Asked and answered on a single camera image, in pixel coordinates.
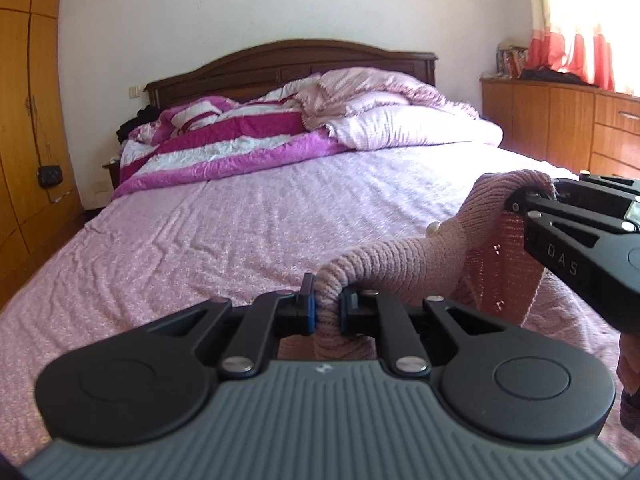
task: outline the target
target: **pink bedsheet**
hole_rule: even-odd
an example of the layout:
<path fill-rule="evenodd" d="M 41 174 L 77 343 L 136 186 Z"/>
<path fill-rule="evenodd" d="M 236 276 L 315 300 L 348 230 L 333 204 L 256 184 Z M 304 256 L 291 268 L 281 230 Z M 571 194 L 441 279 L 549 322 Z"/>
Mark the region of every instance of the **pink bedsheet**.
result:
<path fill-rule="evenodd" d="M 344 248 L 421 234 L 452 216 L 478 176 L 546 163 L 478 143 L 349 152 L 124 196 L 89 222 L 0 315 L 0 450 L 47 443 L 33 383 L 62 352 L 212 295 L 245 304 Z M 588 347 L 612 371 L 616 333 L 547 277 L 527 325 Z M 630 462 L 640 442 L 612 412 L 603 439 Z"/>

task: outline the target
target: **pearl button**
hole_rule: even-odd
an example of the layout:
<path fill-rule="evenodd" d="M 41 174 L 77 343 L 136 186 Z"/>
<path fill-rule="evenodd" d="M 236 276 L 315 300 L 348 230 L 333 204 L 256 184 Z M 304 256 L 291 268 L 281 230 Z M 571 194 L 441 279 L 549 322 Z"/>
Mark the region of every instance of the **pearl button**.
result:
<path fill-rule="evenodd" d="M 431 222 L 427 227 L 427 236 L 433 236 L 440 230 L 440 222 Z"/>

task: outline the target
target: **cabinet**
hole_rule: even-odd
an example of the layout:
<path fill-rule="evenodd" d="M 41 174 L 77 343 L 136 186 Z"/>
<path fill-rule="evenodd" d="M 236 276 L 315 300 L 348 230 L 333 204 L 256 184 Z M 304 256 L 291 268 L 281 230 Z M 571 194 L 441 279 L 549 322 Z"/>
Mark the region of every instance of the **cabinet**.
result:
<path fill-rule="evenodd" d="M 82 225 L 58 83 L 58 1 L 0 0 L 0 309 Z M 43 189 L 41 166 L 62 168 Z"/>
<path fill-rule="evenodd" d="M 495 79 L 482 80 L 482 99 L 484 116 L 508 128 L 502 148 L 574 173 L 640 176 L 640 99 L 588 86 Z"/>

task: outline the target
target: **silver rivet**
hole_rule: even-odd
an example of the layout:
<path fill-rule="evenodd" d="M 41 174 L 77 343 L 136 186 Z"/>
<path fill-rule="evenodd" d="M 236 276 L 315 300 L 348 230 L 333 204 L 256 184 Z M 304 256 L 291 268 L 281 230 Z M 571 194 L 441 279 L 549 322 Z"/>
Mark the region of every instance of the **silver rivet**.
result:
<path fill-rule="evenodd" d="M 440 230 L 440 222 L 431 222 L 427 227 L 427 236 L 432 236 Z"/>
<path fill-rule="evenodd" d="M 222 361 L 222 367 L 231 374 L 243 374 L 254 368 L 254 362 L 248 357 L 233 356 Z"/>
<path fill-rule="evenodd" d="M 409 355 L 401 357 L 396 361 L 396 368 L 408 374 L 419 374 L 427 369 L 428 362 L 422 357 Z"/>

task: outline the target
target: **stack of books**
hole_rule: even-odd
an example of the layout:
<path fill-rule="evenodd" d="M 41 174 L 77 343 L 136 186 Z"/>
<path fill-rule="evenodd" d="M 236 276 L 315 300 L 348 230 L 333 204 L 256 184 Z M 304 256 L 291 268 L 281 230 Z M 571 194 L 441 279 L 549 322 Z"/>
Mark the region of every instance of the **stack of books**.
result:
<path fill-rule="evenodd" d="M 518 79 L 527 64 L 529 49 L 512 44 L 500 45 L 496 53 L 498 74 L 509 79 Z"/>

